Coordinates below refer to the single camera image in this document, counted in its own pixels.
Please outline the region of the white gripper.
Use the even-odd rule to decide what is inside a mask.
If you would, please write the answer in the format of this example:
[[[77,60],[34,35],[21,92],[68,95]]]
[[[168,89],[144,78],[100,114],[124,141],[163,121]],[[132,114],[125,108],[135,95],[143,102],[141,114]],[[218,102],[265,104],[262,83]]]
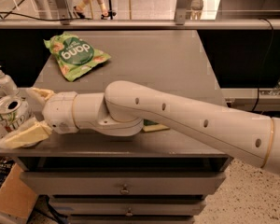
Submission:
[[[74,91],[55,94],[52,90],[31,87],[27,94],[44,105],[42,114],[45,121],[30,118],[17,130],[0,139],[0,148],[14,149],[27,147],[43,141],[52,134],[76,133],[78,128],[74,122],[73,103],[77,96]]]

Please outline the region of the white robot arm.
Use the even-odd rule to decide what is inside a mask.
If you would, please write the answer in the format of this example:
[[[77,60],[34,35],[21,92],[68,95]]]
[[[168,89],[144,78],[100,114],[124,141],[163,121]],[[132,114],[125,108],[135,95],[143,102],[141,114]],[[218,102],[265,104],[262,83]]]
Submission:
[[[110,83],[103,93],[56,93],[29,88],[44,119],[25,121],[0,139],[0,148],[24,147],[52,133],[94,130],[131,136],[151,120],[240,161],[280,175],[280,118],[156,91],[129,81]]]

